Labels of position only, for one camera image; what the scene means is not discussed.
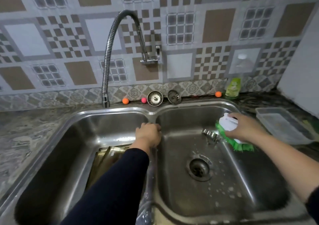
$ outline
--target chrome faucet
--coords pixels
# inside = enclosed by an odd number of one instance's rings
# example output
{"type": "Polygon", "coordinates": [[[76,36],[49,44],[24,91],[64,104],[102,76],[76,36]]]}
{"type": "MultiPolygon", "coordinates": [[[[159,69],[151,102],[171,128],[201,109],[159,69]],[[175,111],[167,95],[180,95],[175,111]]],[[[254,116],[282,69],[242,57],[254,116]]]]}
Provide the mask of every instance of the chrome faucet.
{"type": "Polygon", "coordinates": [[[102,83],[102,103],[105,108],[110,107],[110,100],[107,94],[107,88],[108,88],[108,74],[110,70],[110,59],[111,59],[111,52],[112,52],[112,46],[113,41],[115,37],[115,33],[117,31],[118,26],[120,25],[120,22],[122,19],[126,16],[130,16],[135,23],[136,30],[138,33],[138,40],[141,45],[142,49],[142,60],[141,64],[157,64],[160,61],[160,47],[156,46],[156,56],[149,57],[146,49],[145,49],[145,43],[144,38],[141,30],[141,26],[138,20],[138,16],[135,14],[135,12],[130,10],[123,10],[121,11],[116,18],[114,19],[114,22],[112,24],[110,33],[108,35],[107,43],[106,43],[106,49],[105,49],[105,57],[104,57],[104,71],[103,71],[103,83],[102,83]]]}

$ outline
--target sink drain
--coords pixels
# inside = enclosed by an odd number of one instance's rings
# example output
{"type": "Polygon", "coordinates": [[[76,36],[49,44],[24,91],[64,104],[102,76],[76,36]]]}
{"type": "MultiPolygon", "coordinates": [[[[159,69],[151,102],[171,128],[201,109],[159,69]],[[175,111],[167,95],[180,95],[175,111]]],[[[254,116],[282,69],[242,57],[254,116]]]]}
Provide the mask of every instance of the sink drain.
{"type": "Polygon", "coordinates": [[[213,175],[213,163],[201,154],[193,155],[187,160],[186,170],[197,181],[207,181],[213,175]]]}

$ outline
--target double basin sink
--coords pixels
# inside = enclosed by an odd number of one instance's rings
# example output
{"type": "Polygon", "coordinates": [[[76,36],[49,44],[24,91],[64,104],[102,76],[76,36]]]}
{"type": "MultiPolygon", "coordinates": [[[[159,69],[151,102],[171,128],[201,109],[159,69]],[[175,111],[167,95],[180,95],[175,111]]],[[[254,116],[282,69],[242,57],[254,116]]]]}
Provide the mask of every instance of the double basin sink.
{"type": "Polygon", "coordinates": [[[14,184],[0,204],[0,223],[58,224],[83,195],[96,152],[133,143],[142,122],[160,124],[163,134],[146,175],[138,214],[143,224],[156,223],[155,207],[173,224],[308,219],[264,152],[234,152],[229,144],[215,144],[201,133],[203,128],[215,130],[225,112],[239,110],[225,100],[202,100],[79,112],[14,184]]]}

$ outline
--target drain hole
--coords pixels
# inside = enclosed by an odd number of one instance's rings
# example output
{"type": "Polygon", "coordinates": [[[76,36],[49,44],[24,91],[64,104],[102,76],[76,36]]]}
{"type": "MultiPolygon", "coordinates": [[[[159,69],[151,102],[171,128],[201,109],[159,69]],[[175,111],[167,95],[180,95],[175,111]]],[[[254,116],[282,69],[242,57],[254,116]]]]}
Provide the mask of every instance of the drain hole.
{"type": "Polygon", "coordinates": [[[208,175],[209,166],[208,164],[200,159],[195,158],[189,163],[189,169],[196,177],[202,178],[208,175]]]}

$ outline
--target white wall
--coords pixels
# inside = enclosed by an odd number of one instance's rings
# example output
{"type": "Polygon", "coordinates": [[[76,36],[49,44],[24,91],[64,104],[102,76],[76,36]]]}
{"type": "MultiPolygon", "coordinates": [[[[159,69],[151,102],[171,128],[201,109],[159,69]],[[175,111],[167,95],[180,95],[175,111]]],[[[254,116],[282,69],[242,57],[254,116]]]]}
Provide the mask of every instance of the white wall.
{"type": "Polygon", "coordinates": [[[305,111],[319,118],[319,10],[317,10],[278,89],[305,111]]]}

